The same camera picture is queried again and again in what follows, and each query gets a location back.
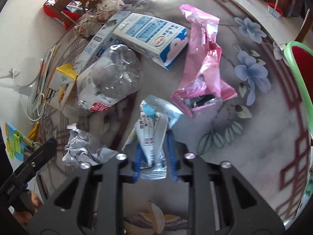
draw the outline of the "blue flower print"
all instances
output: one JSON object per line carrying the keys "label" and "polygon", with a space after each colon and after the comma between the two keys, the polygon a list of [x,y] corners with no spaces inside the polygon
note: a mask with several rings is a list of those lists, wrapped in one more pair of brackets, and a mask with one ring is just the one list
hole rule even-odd
{"label": "blue flower print", "polygon": [[240,24],[239,33],[243,36],[249,36],[251,40],[260,44],[262,42],[262,37],[267,37],[266,33],[261,30],[261,26],[255,22],[252,22],[249,18],[244,20],[235,17],[234,20]]}
{"label": "blue flower print", "polygon": [[271,90],[272,86],[267,78],[269,72],[253,56],[243,50],[237,57],[241,64],[235,67],[234,72],[237,78],[248,81],[250,85],[250,93],[247,98],[247,106],[250,106],[255,102],[255,85],[265,94]]}
{"label": "blue flower print", "polygon": [[281,48],[278,46],[277,42],[273,42],[273,53],[276,60],[281,60],[284,57],[283,52],[281,51]]}

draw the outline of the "black metal bracket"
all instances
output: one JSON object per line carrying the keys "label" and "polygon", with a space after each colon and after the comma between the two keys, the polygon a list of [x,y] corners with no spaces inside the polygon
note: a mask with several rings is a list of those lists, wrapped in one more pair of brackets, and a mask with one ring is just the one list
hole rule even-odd
{"label": "black metal bracket", "polygon": [[23,162],[4,182],[0,188],[0,202],[15,211],[29,211],[35,214],[27,183],[36,175],[52,157],[56,155],[57,141],[49,139],[39,147],[25,162]]}
{"label": "black metal bracket", "polygon": [[[276,213],[230,162],[206,163],[167,133],[173,177],[190,184],[188,235],[281,235]],[[136,178],[136,145],[105,164],[82,165],[27,226],[31,235],[123,235],[122,183]],[[91,229],[100,184],[96,230]],[[216,231],[213,196],[219,230]]]}

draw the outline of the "finger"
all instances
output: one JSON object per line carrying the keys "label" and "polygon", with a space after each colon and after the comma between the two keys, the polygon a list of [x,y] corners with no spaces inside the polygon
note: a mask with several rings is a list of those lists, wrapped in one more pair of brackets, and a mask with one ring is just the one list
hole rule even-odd
{"label": "finger", "polygon": [[32,214],[28,211],[16,211],[13,213],[13,216],[20,225],[24,225],[32,219]]}
{"label": "finger", "polygon": [[34,192],[31,192],[31,198],[32,198],[32,203],[36,208],[40,208],[43,205],[43,202],[39,199],[37,194]]}

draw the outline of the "white tile floor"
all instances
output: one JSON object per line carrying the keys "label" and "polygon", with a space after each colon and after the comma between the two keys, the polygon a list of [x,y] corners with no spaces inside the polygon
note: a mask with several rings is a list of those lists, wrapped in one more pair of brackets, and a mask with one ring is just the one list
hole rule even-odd
{"label": "white tile floor", "polygon": [[[42,5],[46,0],[8,0],[0,13],[0,76],[10,68],[38,66],[45,51],[52,47],[65,33],[57,21],[46,16]],[[266,28],[277,43],[295,39],[301,24],[301,18],[276,19],[267,11],[267,4],[262,0],[235,0],[248,10]],[[304,42],[313,49],[313,34]],[[0,80],[0,83],[12,84],[12,80]],[[1,88],[0,91],[0,126],[9,121],[23,133],[31,128],[17,94],[13,89]],[[14,160],[14,168],[20,162]],[[34,188],[34,181],[29,183]]]}

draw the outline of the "glass table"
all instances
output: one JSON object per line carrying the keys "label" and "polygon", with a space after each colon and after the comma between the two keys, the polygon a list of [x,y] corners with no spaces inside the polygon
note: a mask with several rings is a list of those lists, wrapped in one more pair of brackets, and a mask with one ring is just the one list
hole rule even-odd
{"label": "glass table", "polygon": [[[190,4],[220,18],[217,44],[222,48],[221,78],[238,92],[238,97],[200,110],[195,119],[183,116],[173,128],[176,140],[197,153],[203,137],[209,139],[198,154],[208,162],[228,160],[259,191],[283,221],[295,216],[308,179],[310,134],[306,110],[291,70],[283,61],[278,45],[261,24],[233,0],[123,0],[124,10],[152,15],[188,29],[179,6]],[[87,45],[71,28],[58,42],[51,61],[53,70],[74,64]],[[41,121],[44,140],[56,135],[58,153],[40,172],[42,191],[51,195],[75,167],[64,166],[62,157],[68,142],[67,125],[102,139],[114,150],[121,150],[139,117],[139,104],[152,94],[170,101],[181,80],[186,52],[169,70],[141,56],[144,78],[140,90],[107,111],[88,117],[65,117],[47,107]],[[104,132],[104,121],[110,127]],[[188,185],[171,181],[140,180],[124,188],[124,214],[143,209],[148,200],[164,213],[187,218]]]}

